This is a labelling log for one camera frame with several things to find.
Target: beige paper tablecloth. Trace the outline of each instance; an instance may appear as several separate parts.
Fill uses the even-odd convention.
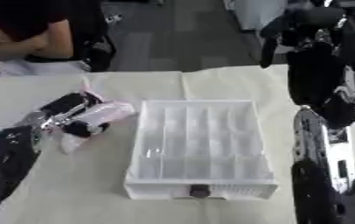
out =
[[[270,200],[130,200],[123,189],[136,119],[117,122],[73,155],[46,147],[28,178],[0,206],[0,224],[295,223],[290,184],[292,121],[286,67],[228,67],[196,73],[98,73],[0,78],[0,129],[86,85],[119,101],[252,99],[280,183]]]

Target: robotic arm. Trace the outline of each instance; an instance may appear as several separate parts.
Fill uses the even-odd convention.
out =
[[[263,29],[262,67],[291,46],[294,121],[292,182],[299,224],[355,223],[355,1],[312,1]]]

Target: black shirt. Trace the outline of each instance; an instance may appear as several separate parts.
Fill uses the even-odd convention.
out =
[[[84,43],[94,38],[104,19],[100,0],[0,0],[0,29],[15,41],[38,35],[48,24],[65,19],[70,22],[74,58],[78,59]]]
[[[49,23],[69,19],[70,0],[0,0],[0,29],[15,41],[44,32]]]

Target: person's arm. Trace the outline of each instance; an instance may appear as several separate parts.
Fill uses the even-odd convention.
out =
[[[24,41],[13,42],[6,34],[0,31],[0,60],[23,58],[25,55],[36,52],[46,46],[46,33],[39,34]]]
[[[72,33],[70,24],[66,19],[49,24],[46,34],[47,45],[33,52],[32,55],[53,59],[69,59],[73,57]]]

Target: clear plastic organizer box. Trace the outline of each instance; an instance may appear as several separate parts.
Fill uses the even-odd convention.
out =
[[[251,101],[145,101],[131,199],[268,199],[277,188]]]

